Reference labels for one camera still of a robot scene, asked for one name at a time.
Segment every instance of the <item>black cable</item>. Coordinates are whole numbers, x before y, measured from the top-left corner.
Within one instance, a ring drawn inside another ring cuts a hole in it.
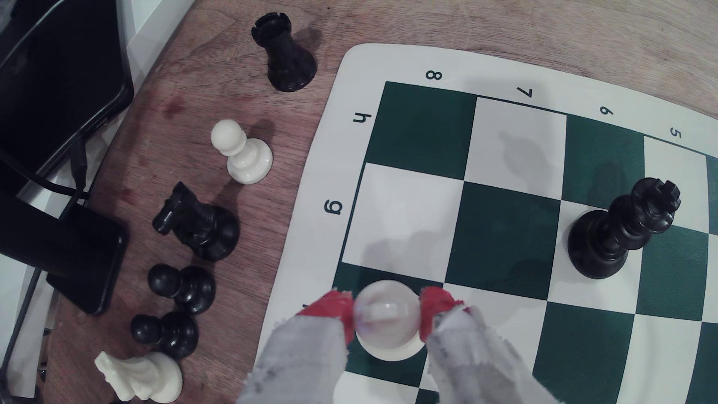
[[[7,367],[10,364],[10,356],[13,349],[15,348],[17,337],[20,335],[20,328],[22,327],[22,322],[25,320],[25,315],[27,315],[27,309],[30,307],[32,294],[35,292],[35,287],[37,286],[37,281],[40,278],[41,272],[42,270],[37,268],[35,268],[35,271],[32,272],[32,278],[30,278],[30,284],[27,286],[25,299],[22,300],[22,306],[20,306],[20,313],[17,315],[15,327],[12,329],[12,335],[10,336],[10,342],[7,344],[7,349],[5,349],[5,358],[2,361],[2,367],[0,367],[0,378],[3,380],[6,379]]]
[[[73,144],[70,148],[70,166],[73,174],[73,179],[75,180],[76,189],[72,190],[73,194],[70,197],[70,201],[67,202],[67,205],[65,205],[65,208],[62,210],[62,213],[60,214],[60,217],[58,219],[60,221],[64,221],[67,218],[73,207],[77,204],[77,202],[81,199],[81,196],[85,193],[83,190],[87,185],[86,176],[88,162],[87,154],[85,153],[85,143],[82,140],[75,142],[75,144]],[[0,367],[0,404],[13,403],[12,397],[10,395],[10,386],[8,385],[7,381],[7,370],[10,365],[10,357],[12,356],[12,352],[15,349],[15,344],[17,343],[17,338],[20,335],[22,324],[25,322],[25,316],[27,315],[27,310],[30,307],[30,302],[32,302],[32,296],[34,295],[35,288],[37,287],[37,282],[40,279],[41,273],[42,270],[37,267],[32,271],[30,284],[27,286],[27,292],[25,293],[25,297],[22,299],[22,306],[20,306],[20,312],[17,315],[17,320],[15,320],[15,325],[12,329],[10,341],[7,344],[7,348],[5,349],[5,357],[3,358],[2,366]]]
[[[36,183],[37,185],[40,185],[41,187],[50,190],[54,193],[61,193],[63,195],[67,196],[73,196],[75,195],[75,189],[56,184],[51,183],[50,181],[44,179],[43,177],[40,177],[38,174],[33,173],[32,171],[28,170],[20,164],[19,161],[15,160],[15,157],[12,157],[8,152],[0,148],[0,160],[2,160],[5,164],[7,164],[11,169],[15,170],[18,174],[25,177],[28,181],[32,181],[33,183]],[[80,199],[89,199],[90,194],[86,192],[82,192],[80,194]]]

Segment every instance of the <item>black pawn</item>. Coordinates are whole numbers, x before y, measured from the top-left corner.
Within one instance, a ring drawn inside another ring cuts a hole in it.
[[[269,13],[254,25],[252,38],[267,52],[267,76],[274,88],[291,92],[309,84],[317,73],[317,61],[292,38],[289,17],[285,13]]]
[[[173,298],[186,313],[204,313],[215,300],[215,280],[206,270],[190,265],[179,271],[166,264],[153,266],[147,274],[149,288],[163,298]]]
[[[158,344],[174,359],[189,356],[197,348],[200,332],[189,314],[171,311],[159,319],[139,314],[130,324],[132,338],[140,344]]]
[[[671,181],[639,180],[629,195],[616,198],[606,211],[581,216],[569,232],[569,257],[579,272],[603,279],[623,267],[629,249],[639,249],[652,234],[673,223],[681,191]]]
[[[226,258],[239,240],[239,220],[227,209],[199,202],[182,182],[152,219],[152,227],[165,235],[173,231],[181,243],[207,261]]]

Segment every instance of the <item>green square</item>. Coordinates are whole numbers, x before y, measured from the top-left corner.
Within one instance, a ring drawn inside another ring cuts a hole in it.
[[[718,403],[718,324],[703,323],[686,404]]]
[[[642,134],[567,115],[562,199],[608,209],[644,176]]]
[[[711,234],[718,234],[718,158],[706,156],[708,168],[708,223]]]
[[[643,248],[635,312],[700,321],[707,271],[708,234],[671,226],[652,236]]]
[[[419,389],[419,394],[416,395],[416,404],[439,404],[439,393]]]
[[[571,404],[615,403],[633,314],[548,302],[533,376]]]
[[[476,96],[387,82],[366,162],[464,179]]]
[[[446,282],[546,300],[560,204],[464,183]]]
[[[364,287],[382,279],[397,280],[409,286],[417,295],[426,286],[442,286],[441,283],[431,280],[340,262],[337,266],[337,273],[334,275],[333,287],[338,290],[351,290],[352,295],[356,298]],[[387,362],[373,357],[364,350],[356,338],[349,344],[348,349],[349,360],[346,370],[349,372],[414,387],[418,387],[421,382],[421,373],[424,371],[424,362],[426,361],[426,347],[421,348],[421,351],[414,356],[396,362]]]

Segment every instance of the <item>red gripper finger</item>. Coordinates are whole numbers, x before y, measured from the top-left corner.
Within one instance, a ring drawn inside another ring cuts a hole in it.
[[[351,292],[331,290],[297,315],[338,318],[344,324],[344,340],[348,345],[354,339],[353,310],[354,300]]]
[[[461,300],[454,300],[451,293],[437,286],[427,286],[421,290],[419,296],[421,305],[421,325],[419,327],[419,338],[426,342],[432,333],[434,316],[438,313],[451,310],[454,306],[464,304]]]

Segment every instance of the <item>printed number 8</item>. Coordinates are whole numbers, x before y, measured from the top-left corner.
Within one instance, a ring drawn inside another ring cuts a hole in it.
[[[428,78],[429,80],[431,80],[431,79],[441,80],[442,72],[435,72],[433,70],[429,70],[428,72],[426,72],[426,78]]]

